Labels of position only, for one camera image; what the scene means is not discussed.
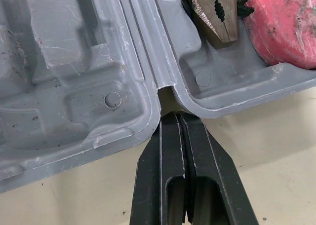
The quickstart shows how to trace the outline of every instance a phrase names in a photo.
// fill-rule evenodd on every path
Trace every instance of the circular indent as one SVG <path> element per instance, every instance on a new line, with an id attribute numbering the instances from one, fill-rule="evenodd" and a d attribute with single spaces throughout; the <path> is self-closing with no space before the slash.
<path id="1" fill-rule="evenodd" d="M 118 93 L 112 92 L 105 96 L 104 103 L 108 108 L 118 108 L 122 104 L 122 98 Z"/>
<path id="2" fill-rule="evenodd" d="M 198 86 L 206 87 L 211 82 L 211 77 L 209 76 L 209 73 L 207 72 L 200 72 L 196 76 L 196 83 Z"/>

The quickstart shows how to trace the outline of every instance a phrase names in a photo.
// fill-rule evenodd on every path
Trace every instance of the pink eraser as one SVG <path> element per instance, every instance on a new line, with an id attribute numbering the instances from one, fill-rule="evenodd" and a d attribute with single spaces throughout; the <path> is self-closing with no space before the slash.
<path id="1" fill-rule="evenodd" d="M 249 0 L 244 18 L 250 40 L 269 65 L 316 68 L 316 0 Z"/>

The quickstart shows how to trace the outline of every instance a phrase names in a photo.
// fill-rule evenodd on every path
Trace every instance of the beige floor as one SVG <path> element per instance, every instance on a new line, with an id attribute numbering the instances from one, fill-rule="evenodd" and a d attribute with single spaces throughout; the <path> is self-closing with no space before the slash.
<path id="1" fill-rule="evenodd" d="M 261 225 L 316 225 L 316 88 L 204 122 Z M 0 194 L 0 224 L 127 225 L 144 146 Z"/>

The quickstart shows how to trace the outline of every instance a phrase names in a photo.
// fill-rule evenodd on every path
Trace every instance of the black clamp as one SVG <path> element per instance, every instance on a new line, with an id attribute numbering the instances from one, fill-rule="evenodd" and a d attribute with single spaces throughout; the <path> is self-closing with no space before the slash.
<path id="1" fill-rule="evenodd" d="M 233 160 L 187 113 L 163 117 L 139 158 L 130 225 L 258 225 Z"/>

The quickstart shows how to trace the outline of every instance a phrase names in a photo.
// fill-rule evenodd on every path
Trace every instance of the tool case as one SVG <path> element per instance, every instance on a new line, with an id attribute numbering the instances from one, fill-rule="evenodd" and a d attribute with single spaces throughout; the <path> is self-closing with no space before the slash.
<path id="1" fill-rule="evenodd" d="M 215 50 L 180 0 L 0 0 L 0 64 L 0 192 L 144 142 L 158 89 L 216 118 L 316 84 L 267 67 L 242 20 Z"/>

